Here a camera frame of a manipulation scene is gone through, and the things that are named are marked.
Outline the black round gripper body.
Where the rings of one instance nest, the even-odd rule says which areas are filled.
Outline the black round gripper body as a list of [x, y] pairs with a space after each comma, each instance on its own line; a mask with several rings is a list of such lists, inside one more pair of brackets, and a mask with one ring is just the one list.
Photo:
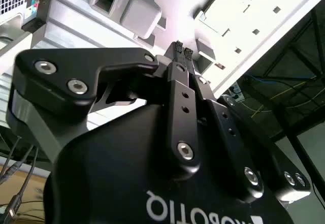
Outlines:
[[178, 179], [165, 127], [161, 106], [143, 106], [67, 144], [44, 188], [45, 222], [292, 223], [268, 188], [238, 199], [213, 127], [198, 125], [200, 168]]

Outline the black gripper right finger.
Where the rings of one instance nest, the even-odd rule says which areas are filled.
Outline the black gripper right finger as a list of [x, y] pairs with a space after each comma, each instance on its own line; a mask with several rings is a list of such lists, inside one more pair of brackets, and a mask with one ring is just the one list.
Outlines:
[[206, 119], [208, 152], [216, 170], [225, 175], [223, 187], [237, 199], [251, 203], [268, 190], [281, 202], [294, 202], [311, 193], [308, 179], [228, 95], [216, 99], [209, 82], [195, 74], [193, 51], [184, 49], [190, 86], [200, 115]]

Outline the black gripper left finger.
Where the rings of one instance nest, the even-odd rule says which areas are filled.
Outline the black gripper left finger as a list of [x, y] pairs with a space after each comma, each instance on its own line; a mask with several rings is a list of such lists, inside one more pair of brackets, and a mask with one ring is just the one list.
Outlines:
[[9, 125], [51, 162], [137, 159], [174, 175], [200, 167], [196, 95], [188, 50], [173, 42], [165, 55], [143, 48], [43, 49], [14, 64]]

